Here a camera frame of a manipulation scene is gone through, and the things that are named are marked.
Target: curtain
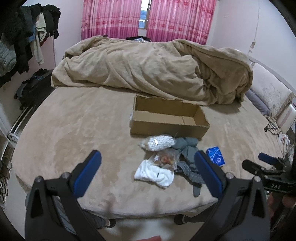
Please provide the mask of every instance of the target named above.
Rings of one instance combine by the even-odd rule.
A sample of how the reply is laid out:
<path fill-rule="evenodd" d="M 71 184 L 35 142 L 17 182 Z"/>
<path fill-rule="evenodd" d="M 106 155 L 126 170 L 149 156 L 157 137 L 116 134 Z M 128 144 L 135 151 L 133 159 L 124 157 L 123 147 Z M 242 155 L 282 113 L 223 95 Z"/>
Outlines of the curtain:
<path fill-rule="evenodd" d="M 153 42 L 186 39 L 206 44 L 216 0 L 152 0 L 146 36 Z"/>
<path fill-rule="evenodd" d="M 81 39 L 138 35 L 141 0 L 84 0 Z"/>

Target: window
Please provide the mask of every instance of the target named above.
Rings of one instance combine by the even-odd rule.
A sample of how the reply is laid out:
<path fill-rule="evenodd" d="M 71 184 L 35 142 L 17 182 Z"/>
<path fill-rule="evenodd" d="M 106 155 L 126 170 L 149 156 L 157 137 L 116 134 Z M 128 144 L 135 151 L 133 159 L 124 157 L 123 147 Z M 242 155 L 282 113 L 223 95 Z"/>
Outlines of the window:
<path fill-rule="evenodd" d="M 139 28 L 146 28 L 149 16 L 150 0 L 142 0 Z"/>

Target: beige blanket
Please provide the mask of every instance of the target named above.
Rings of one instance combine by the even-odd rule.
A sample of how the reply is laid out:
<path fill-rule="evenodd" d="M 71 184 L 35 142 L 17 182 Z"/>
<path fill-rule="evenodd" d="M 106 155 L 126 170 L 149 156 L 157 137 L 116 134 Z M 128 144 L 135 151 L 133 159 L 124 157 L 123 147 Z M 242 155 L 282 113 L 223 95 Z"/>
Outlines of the beige blanket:
<path fill-rule="evenodd" d="M 140 43 L 94 36 L 69 48 L 52 86 L 123 87 L 200 105 L 243 101 L 252 70 L 243 53 L 184 39 Z"/>
<path fill-rule="evenodd" d="M 102 153 L 102 165 L 85 196 L 86 208 L 107 217 L 156 216 L 184 213 L 215 201 L 206 185 L 193 196 L 192 185 L 175 175 L 166 189 L 134 180 L 143 159 L 150 157 L 131 137 L 129 118 L 135 93 L 109 87 L 59 87 L 36 110 L 25 126 L 12 158 L 15 173 L 28 186 L 34 178 L 59 177 L 83 161 L 92 149 Z M 250 178 L 241 167 L 246 158 L 263 164 L 258 154 L 282 156 L 277 137 L 265 132 L 267 120 L 248 98 L 240 104 L 202 107 L 210 128 L 197 147 L 219 146 L 225 172 Z"/>

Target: blue box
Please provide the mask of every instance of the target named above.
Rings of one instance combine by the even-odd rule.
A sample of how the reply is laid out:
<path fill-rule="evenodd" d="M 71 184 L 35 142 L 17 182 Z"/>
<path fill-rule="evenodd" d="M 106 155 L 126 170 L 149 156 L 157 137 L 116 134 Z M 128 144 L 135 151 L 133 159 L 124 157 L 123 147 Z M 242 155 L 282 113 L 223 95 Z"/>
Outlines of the blue box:
<path fill-rule="evenodd" d="M 212 163 L 218 166 L 223 166 L 225 164 L 223 156 L 218 146 L 207 149 L 206 154 L 211 159 Z"/>

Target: white tile floor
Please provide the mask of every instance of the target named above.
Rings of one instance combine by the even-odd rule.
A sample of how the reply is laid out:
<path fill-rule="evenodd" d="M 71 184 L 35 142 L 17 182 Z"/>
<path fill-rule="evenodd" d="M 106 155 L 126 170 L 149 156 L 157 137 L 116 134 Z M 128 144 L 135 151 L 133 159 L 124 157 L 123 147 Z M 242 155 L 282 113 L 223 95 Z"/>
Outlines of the white tile floor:
<path fill-rule="evenodd" d="M 10 222 L 24 237 L 25 233 L 25 197 L 26 193 L 11 171 L 8 181 L 7 209 L 4 210 Z M 202 223 L 174 224 L 173 216 L 163 218 L 118 219 L 112 229 L 104 228 L 100 233 L 106 240 L 129 241 L 160 235 L 163 241 L 187 241 L 201 227 Z"/>

